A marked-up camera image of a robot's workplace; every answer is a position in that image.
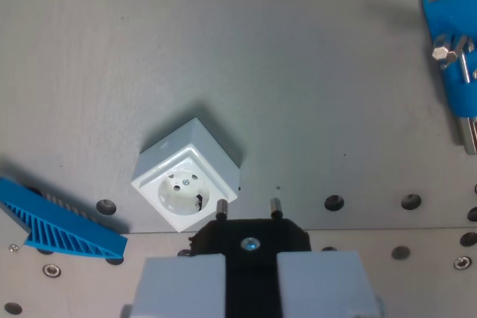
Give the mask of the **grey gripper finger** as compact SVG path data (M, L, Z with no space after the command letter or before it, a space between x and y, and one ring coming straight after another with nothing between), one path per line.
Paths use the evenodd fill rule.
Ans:
M381 316L357 252L281 252L277 269L284 317Z
M225 317L226 259L222 254L148 258L132 317Z

